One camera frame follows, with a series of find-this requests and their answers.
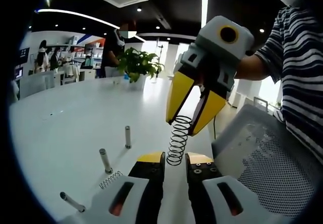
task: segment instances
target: metal pin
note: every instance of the metal pin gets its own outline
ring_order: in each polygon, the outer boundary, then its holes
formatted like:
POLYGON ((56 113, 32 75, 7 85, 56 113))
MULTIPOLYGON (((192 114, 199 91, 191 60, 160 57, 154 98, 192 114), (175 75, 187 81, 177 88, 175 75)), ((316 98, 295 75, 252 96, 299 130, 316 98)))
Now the metal pin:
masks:
POLYGON ((112 170, 111 165, 110 165, 110 163, 109 163, 109 160, 108 160, 108 158, 107 158, 107 154, 106 154, 105 149, 104 149, 104 148, 101 148, 101 149, 99 150, 99 152, 100 152, 100 155, 101 155, 101 159, 102 159, 102 162, 103 162, 103 165, 104 165, 104 170, 105 170, 105 172, 106 172, 108 175, 112 174, 113 170, 112 170))
POLYGON ((85 206, 84 205, 80 205, 79 203, 77 203, 70 196, 68 196, 65 192, 61 192, 60 197, 63 200, 65 200, 67 203, 69 203, 72 207, 77 209, 79 212, 84 212, 85 211, 85 206))
POLYGON ((130 149, 131 148, 130 127, 126 126, 125 131, 126 131, 126 148, 130 149))

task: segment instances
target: metal spring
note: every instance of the metal spring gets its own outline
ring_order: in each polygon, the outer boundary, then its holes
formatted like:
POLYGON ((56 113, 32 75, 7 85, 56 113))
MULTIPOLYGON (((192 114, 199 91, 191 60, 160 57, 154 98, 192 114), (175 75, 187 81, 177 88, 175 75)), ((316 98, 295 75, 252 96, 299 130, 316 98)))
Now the metal spring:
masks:
POLYGON ((181 164, 183 159, 192 119, 186 116, 177 116, 174 122, 166 161, 169 165, 177 166, 181 164))
POLYGON ((107 186, 109 186, 109 184, 111 184, 114 180, 116 180, 121 175, 123 175, 123 174, 120 171, 117 171, 116 173, 114 173, 110 177, 106 178, 101 184, 99 184, 100 188, 101 189, 106 188, 107 186))

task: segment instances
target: ceiling light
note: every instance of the ceiling light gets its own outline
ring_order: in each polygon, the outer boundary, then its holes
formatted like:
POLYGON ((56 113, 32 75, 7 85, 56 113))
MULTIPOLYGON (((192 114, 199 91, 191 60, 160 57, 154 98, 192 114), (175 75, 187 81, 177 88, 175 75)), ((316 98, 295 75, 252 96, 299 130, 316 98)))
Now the ceiling light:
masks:
MULTIPOLYGON (((92 16, 88 16, 88 15, 85 15, 85 14, 81 14, 81 13, 76 13, 76 12, 73 12, 73 11, 65 11, 65 10, 57 10, 57 9, 40 9, 38 11, 36 11, 37 13, 42 13, 42 12, 57 12, 57 13, 65 13, 65 14, 70 14, 70 15, 75 15, 75 16, 81 16, 81 17, 84 17, 84 18, 87 18, 87 19, 90 19, 90 20, 94 20, 94 21, 97 21, 97 22, 100 22, 100 23, 103 23, 103 24, 106 24, 108 26, 111 26, 111 27, 114 27, 114 28, 117 28, 119 29, 120 27, 119 26, 116 26, 114 24, 111 24, 109 22, 106 22, 106 21, 103 21, 103 20, 100 20, 98 18, 95 18, 95 17, 92 17, 92 16)), ((146 40, 142 39, 141 37, 139 36, 135 36, 137 39, 143 41, 143 42, 146 42, 146 40)))
POLYGON ((201 28, 206 25, 208 0, 202 0, 201 28))

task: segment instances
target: white table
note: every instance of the white table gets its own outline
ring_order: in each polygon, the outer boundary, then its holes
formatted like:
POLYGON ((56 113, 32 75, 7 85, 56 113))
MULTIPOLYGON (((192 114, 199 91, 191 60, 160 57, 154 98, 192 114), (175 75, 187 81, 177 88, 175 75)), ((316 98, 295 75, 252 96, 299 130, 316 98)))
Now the white table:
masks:
MULTIPOLYGON (((99 156, 105 148, 114 172, 127 175, 138 156, 167 152, 172 127, 165 122, 170 81, 147 79, 143 92, 128 91, 111 79, 49 89, 14 103, 10 119, 14 148, 27 183, 44 208, 61 220, 76 211, 60 199, 65 191, 85 206, 107 175, 99 156), (125 149, 126 125, 132 148, 125 149)), ((182 115, 192 116, 199 101, 193 89, 182 115)), ((211 156, 207 128, 189 138, 186 151, 211 156)), ((158 223, 195 223, 186 183, 185 160, 166 164, 158 223)))

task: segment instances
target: chair backrest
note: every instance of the chair backrest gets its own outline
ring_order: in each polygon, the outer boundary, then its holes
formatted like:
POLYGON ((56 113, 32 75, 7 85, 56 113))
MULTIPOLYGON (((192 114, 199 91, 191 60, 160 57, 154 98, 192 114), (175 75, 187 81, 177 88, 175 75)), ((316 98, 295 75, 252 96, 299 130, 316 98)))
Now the chair backrest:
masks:
POLYGON ((268 112, 268 102, 258 97, 253 98, 253 105, 260 110, 268 112))
POLYGON ((63 69, 64 69, 64 78, 66 77, 66 76, 73 76, 74 75, 74 73, 73 73, 73 66, 72 65, 70 65, 70 64, 65 64, 64 66, 63 66, 63 69))
POLYGON ((54 71, 22 77, 20 79, 20 99, 54 87, 54 71))
POLYGON ((243 106, 212 151, 222 175, 238 179, 272 213, 296 217, 323 179, 314 155, 284 124, 252 105, 243 106))

